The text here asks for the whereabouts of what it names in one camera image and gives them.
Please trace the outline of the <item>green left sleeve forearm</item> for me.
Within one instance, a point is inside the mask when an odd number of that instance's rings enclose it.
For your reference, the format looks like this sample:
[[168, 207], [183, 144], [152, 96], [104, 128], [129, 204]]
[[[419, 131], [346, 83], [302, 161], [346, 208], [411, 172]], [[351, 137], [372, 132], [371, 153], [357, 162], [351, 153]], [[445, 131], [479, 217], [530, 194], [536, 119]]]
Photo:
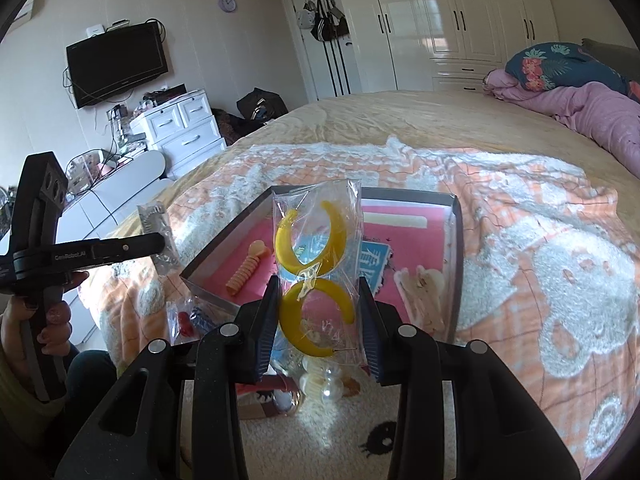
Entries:
[[42, 404], [1, 359], [1, 477], [51, 479], [78, 431], [117, 380], [107, 352], [73, 349], [67, 393]]

